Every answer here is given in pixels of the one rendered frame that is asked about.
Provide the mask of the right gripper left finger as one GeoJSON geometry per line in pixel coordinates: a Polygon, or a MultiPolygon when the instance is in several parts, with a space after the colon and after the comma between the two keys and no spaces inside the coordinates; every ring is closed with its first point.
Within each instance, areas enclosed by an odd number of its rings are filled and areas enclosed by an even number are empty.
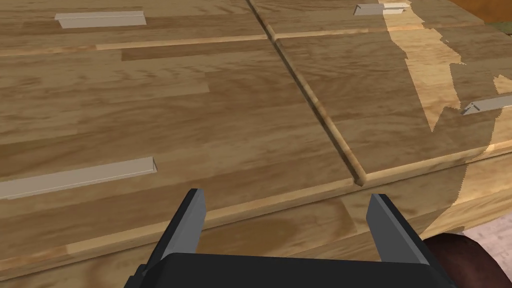
{"type": "Polygon", "coordinates": [[[171,253],[195,253],[206,213],[204,190],[190,189],[157,242],[146,268],[152,268],[171,253]]]}

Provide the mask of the dark red-brown round object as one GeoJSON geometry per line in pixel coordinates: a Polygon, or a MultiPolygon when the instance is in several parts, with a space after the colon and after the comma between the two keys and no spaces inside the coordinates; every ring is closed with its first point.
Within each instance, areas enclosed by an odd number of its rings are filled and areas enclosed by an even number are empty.
{"type": "Polygon", "coordinates": [[[512,288],[504,270],[471,238],[441,233],[423,242],[458,288],[512,288]]]}

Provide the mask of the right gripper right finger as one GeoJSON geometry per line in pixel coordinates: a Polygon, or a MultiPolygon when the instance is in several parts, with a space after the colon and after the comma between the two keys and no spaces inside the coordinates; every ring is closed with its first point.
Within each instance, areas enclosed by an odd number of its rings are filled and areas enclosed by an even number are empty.
{"type": "Polygon", "coordinates": [[[386,194],[371,194],[366,222],[381,261],[431,264],[420,236],[386,194]]]}

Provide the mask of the large wooden drawer front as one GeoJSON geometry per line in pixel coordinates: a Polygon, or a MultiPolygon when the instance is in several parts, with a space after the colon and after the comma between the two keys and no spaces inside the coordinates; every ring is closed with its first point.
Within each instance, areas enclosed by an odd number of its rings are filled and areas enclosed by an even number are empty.
{"type": "Polygon", "coordinates": [[[0,57],[0,182],[152,157],[154,173],[0,199],[8,279],[340,195],[351,173],[265,39],[0,57]]]}
{"type": "Polygon", "coordinates": [[[282,38],[366,185],[512,152],[512,38],[486,25],[282,38]]]}

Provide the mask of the light wooden drawer cabinet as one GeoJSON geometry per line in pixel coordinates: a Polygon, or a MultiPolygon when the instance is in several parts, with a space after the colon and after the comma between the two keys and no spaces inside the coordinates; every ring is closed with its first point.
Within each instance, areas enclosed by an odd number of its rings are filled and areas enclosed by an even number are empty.
{"type": "MultiPolygon", "coordinates": [[[[379,185],[364,184],[290,64],[262,25],[353,179],[350,190],[257,217],[205,228],[198,252],[375,261],[365,214],[371,193],[386,193],[423,238],[474,227],[512,211],[512,152],[379,185]]],[[[156,242],[3,281],[0,288],[122,288],[156,242]]]]}

